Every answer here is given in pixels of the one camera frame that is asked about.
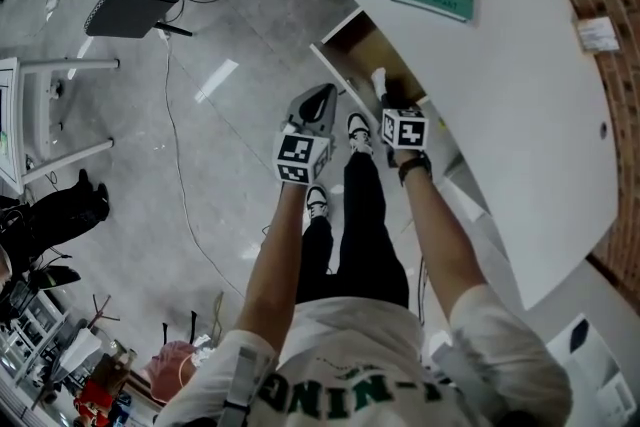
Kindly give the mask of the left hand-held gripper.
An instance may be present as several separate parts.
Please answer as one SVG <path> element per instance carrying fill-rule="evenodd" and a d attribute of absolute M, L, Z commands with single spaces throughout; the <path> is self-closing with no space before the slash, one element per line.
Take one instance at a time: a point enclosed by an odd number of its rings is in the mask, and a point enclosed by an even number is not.
<path fill-rule="evenodd" d="M 281 182 L 312 185 L 331 160 L 338 100 L 334 84 L 315 86 L 294 98 L 273 145 L 273 167 Z"/>

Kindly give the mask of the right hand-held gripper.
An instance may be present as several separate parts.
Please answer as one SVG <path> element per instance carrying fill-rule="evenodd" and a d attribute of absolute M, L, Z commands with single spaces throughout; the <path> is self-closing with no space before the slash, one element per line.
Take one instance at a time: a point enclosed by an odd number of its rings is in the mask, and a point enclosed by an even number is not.
<path fill-rule="evenodd" d="M 417 106 L 400 107 L 384 94 L 381 99 L 382 142 L 394 150 L 425 150 L 429 120 Z"/>

